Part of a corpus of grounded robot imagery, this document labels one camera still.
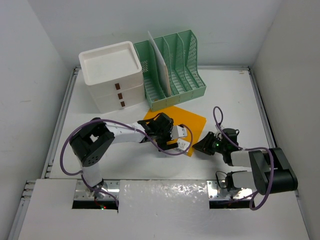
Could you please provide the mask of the orange folder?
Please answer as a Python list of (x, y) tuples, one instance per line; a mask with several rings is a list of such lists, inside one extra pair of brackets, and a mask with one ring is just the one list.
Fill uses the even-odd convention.
[[(181, 158), (181, 157), (186, 157), (187, 159), (191, 158), (191, 156), (194, 153), (194, 149), (192, 147), (192, 145), (196, 144), (201, 137), (201, 134), (205, 128), (205, 124), (207, 122), (207, 119), (204, 116), (198, 115), (196, 113), (193, 113), (191, 111), (182, 109), (180, 107), (177, 106), (170, 106), (158, 111), (151, 111), (150, 108), (146, 108), (144, 113), (142, 113), (142, 119), (146, 120), (146, 119), (150, 119), (154, 116), (156, 116), (158, 113), (165, 113), (167, 114), (170, 118), (173, 119), (174, 121), (174, 125), (180, 125), (180, 124), (184, 124), (186, 126), (188, 126), (192, 132), (193, 135), (193, 140), (192, 140), (192, 144), (190, 149), (188, 150), (188, 152), (186, 152), (185, 154), (181, 154), (181, 155), (177, 155), (177, 156), (171, 156), (171, 155), (167, 155), (164, 154), (165, 157), (168, 158)], [(187, 130), (188, 136), (181, 138), (183, 141), (187, 142), (184, 143), (183, 145), (185, 147), (188, 147), (191, 141), (191, 136), (189, 131)]]

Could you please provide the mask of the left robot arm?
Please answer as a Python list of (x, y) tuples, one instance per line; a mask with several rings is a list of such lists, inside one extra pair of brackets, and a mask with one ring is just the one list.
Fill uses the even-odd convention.
[(160, 149), (166, 151), (178, 147), (177, 143), (168, 142), (186, 135), (186, 129), (174, 125), (174, 120), (165, 113), (127, 126), (115, 121), (103, 122), (99, 117), (91, 122), (69, 140), (80, 162), (83, 178), (91, 188), (97, 188), (103, 181), (98, 162), (112, 144), (154, 141)]

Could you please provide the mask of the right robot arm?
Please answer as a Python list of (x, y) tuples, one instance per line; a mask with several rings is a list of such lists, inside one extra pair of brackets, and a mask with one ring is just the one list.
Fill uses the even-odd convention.
[(268, 150), (240, 150), (234, 146), (238, 143), (239, 130), (224, 128), (223, 132), (225, 135), (210, 131), (193, 145), (195, 150), (209, 156), (215, 153), (221, 154), (228, 166), (250, 168), (250, 171), (228, 172), (222, 189), (228, 192), (252, 189), (265, 195), (269, 183), (271, 183), (271, 194), (295, 191), (298, 188), (298, 179), (280, 147)]

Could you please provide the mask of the clear mesh document pouch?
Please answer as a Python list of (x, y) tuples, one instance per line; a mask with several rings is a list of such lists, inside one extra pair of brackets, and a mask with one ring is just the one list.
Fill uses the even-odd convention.
[(149, 31), (147, 32), (147, 34), (148, 34), (148, 40), (151, 46), (153, 47), (153, 50), (156, 56), (159, 84), (162, 87), (162, 90), (165, 96), (170, 97), (172, 95), (172, 91), (170, 87), (170, 79), (169, 79), (169, 72), (168, 72), (167, 65), (153, 36)]

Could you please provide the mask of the white drawer organizer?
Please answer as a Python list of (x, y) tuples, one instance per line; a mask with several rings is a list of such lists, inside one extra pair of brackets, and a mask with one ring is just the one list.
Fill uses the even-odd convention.
[(130, 41), (78, 55), (85, 85), (102, 114), (145, 101), (143, 70)]

